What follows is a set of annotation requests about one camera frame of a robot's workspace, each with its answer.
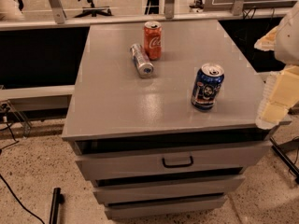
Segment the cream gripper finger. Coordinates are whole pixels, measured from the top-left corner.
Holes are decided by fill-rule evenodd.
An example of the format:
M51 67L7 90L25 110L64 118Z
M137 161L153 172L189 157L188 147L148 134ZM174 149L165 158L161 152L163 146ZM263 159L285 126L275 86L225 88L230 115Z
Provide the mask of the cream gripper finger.
M262 36L254 44L254 48L261 51L274 51L278 28L274 27L266 35Z
M279 72L271 72L266 79L263 99L255 120L264 130L272 129L299 102L299 66L286 65Z

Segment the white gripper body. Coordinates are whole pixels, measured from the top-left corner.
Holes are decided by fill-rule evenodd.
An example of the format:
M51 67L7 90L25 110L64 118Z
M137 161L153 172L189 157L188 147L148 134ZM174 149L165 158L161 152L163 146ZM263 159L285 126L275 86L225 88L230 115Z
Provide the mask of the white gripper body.
M295 4L280 21L274 52L277 60L299 65L299 4Z

